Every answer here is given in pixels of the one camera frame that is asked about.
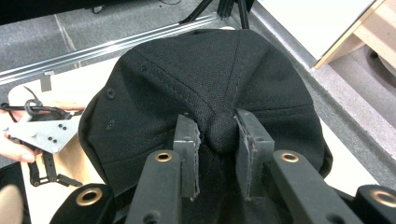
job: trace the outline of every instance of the wooden surface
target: wooden surface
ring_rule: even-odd
[[[338,59],[349,52],[352,52],[359,47],[362,47],[364,43],[358,39],[354,32],[361,26],[361,24],[368,19],[375,10],[384,2],[384,0],[376,0],[353,25],[344,32],[344,34],[335,42],[335,44],[323,55],[323,57],[315,64],[315,68],[320,68],[324,64],[330,63],[331,61]]]
[[[374,1],[258,0],[317,61]]]
[[[66,72],[52,78],[53,91],[40,92],[38,81],[24,84],[31,88],[37,97],[44,102],[71,101],[88,103],[91,98],[105,85],[106,80],[117,59],[92,64],[83,68]],[[31,99],[30,93],[18,86],[9,93],[12,105],[20,105]],[[376,181],[353,157],[335,134],[322,122],[326,142],[334,156],[332,171],[326,182],[350,195],[354,195],[357,187],[365,184],[376,184]],[[75,137],[59,155],[55,155],[57,172],[68,175],[84,184],[102,183],[94,171],[88,158],[82,151],[78,139]],[[26,164],[22,165],[23,178],[26,187],[31,218],[34,224],[48,223],[64,199],[74,190],[59,184],[47,184],[34,188],[29,183],[29,174]]]
[[[27,86],[44,103],[61,101],[85,105],[106,84],[116,61],[117,59],[113,59],[56,75],[51,78],[52,91],[41,92],[39,81],[17,86],[10,91],[9,102],[11,105],[23,105],[26,100],[32,99],[32,95],[23,87]],[[82,150],[77,136],[59,154],[54,155],[54,160],[58,174],[75,178],[84,185],[103,183]],[[37,158],[37,165],[40,174],[44,174],[45,168],[41,162],[41,156]],[[32,222],[34,224],[49,223],[53,214],[76,188],[67,188],[57,183],[48,183],[35,188],[29,182],[27,164],[22,163],[21,167]]]
[[[396,68],[396,0],[386,0],[354,32]]]

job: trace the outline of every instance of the black cap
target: black cap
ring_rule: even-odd
[[[235,109],[252,112],[276,149],[328,168],[312,99],[289,60],[249,31],[199,30],[134,47],[89,103],[78,135],[115,195],[137,185],[149,153],[173,139],[178,114],[198,124],[201,193],[183,203],[183,220],[213,220],[234,183]]]

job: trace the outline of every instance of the cap button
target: cap button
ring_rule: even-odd
[[[114,99],[114,97],[116,97],[116,93],[114,92],[114,90],[112,88],[107,89],[106,95],[109,100],[112,100],[112,99]]]
[[[114,128],[114,123],[115,123],[116,121],[114,120],[114,119],[111,119],[109,122],[108,122],[108,124],[107,124],[107,126],[106,126],[106,130],[111,130],[112,128]]]
[[[210,118],[206,140],[212,150],[219,154],[230,153],[238,147],[238,124],[229,112],[220,112]]]

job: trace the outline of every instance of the wire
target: wire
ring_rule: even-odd
[[[24,106],[21,105],[8,105],[8,104],[2,104],[1,105],[2,110],[6,111],[17,111],[17,110],[25,110]],[[58,113],[62,116],[68,114],[66,111],[62,110],[61,108],[58,107],[51,107],[51,106],[30,106],[30,109],[34,111],[34,113],[39,113],[40,111],[48,111],[48,112],[54,112]]]
[[[28,90],[30,93],[32,93],[32,95],[35,97],[35,99],[30,99],[28,101],[26,101],[25,105],[24,105],[24,109],[26,110],[26,112],[30,115],[30,116],[34,116],[34,115],[38,115],[37,111],[33,111],[32,107],[30,106],[31,103],[35,104],[36,106],[42,106],[43,103],[41,101],[38,100],[37,96],[35,95],[35,93],[33,91],[31,91],[29,88],[23,86],[26,90]]]
[[[177,4],[179,4],[180,2],[181,2],[181,0],[178,0],[177,2],[175,2],[175,3],[167,3],[167,2],[164,2],[163,0],[159,0],[160,2],[162,2],[162,3],[164,3],[164,4],[166,4],[166,5],[170,5],[170,6],[172,6],[172,5],[177,5]]]

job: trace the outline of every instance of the cap eyelet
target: cap eyelet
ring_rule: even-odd
[[[111,119],[106,126],[106,130],[111,130],[112,128],[114,128],[114,123],[114,119]]]
[[[115,96],[116,96],[116,93],[114,92],[114,90],[111,88],[108,88],[107,89],[107,98],[112,100],[112,99],[114,99]]]
[[[148,69],[148,64],[147,63],[142,63],[140,64],[140,71],[146,71]]]

